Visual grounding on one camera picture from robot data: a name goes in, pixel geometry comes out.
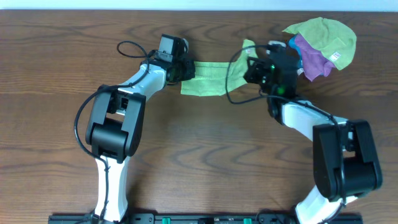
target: light green towel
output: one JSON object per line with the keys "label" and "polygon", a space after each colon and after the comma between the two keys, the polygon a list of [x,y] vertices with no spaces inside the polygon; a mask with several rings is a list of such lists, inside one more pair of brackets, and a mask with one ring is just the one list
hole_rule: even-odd
{"label": "light green towel", "polygon": [[[243,47],[255,45],[251,40],[244,40]],[[231,63],[228,74],[228,91],[246,84],[243,78],[248,70],[248,57],[256,57],[255,49],[242,51],[237,61]],[[195,78],[183,81],[181,94],[193,96],[221,96],[225,92],[225,76],[228,62],[195,62]]]}
{"label": "light green towel", "polygon": [[338,70],[353,61],[356,35],[339,21],[319,17],[291,25],[284,32],[303,35],[311,47],[319,50]]}

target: purple cloth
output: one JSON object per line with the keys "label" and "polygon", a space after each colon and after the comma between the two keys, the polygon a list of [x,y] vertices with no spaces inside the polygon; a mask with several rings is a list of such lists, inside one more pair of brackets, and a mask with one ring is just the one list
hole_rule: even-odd
{"label": "purple cloth", "polygon": [[326,59],[319,50],[313,49],[301,34],[297,34],[295,43],[301,51],[305,76],[311,82],[322,74],[327,77],[331,69],[336,68],[335,64]]}

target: white backdrop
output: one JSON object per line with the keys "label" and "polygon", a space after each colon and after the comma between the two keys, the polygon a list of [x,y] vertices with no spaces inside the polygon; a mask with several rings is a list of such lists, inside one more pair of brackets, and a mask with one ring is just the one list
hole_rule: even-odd
{"label": "white backdrop", "polygon": [[0,0],[0,9],[397,12],[398,0]]}

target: wooden table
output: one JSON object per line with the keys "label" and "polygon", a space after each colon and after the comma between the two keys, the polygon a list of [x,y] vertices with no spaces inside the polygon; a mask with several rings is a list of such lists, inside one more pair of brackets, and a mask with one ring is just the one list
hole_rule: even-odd
{"label": "wooden table", "polygon": [[[73,120],[101,84],[137,72],[140,60],[119,55],[119,41],[151,50],[167,33],[186,38],[197,60],[225,62],[245,38],[266,44],[318,16],[355,31],[356,55],[329,77],[300,80],[298,91],[333,114],[370,122],[384,185],[346,211],[361,212],[366,223],[396,222],[397,14],[1,11],[0,223],[46,223],[54,212],[95,207],[96,164],[78,147]],[[245,85],[233,97],[249,98],[257,88]],[[81,133],[89,113],[82,114]],[[159,213],[256,213],[287,210],[313,185],[311,142],[274,121],[265,100],[236,106],[224,96],[184,96],[171,86],[147,103],[127,191],[131,205]]]}

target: white label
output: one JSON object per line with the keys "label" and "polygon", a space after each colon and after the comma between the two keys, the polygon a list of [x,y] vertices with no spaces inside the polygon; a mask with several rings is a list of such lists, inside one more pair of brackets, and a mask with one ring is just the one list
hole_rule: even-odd
{"label": "white label", "polygon": [[335,53],[333,53],[330,57],[329,57],[329,59],[332,61],[332,62],[335,62],[335,61],[337,61],[337,59],[338,58],[340,58],[340,54],[338,53],[338,52],[335,52]]}

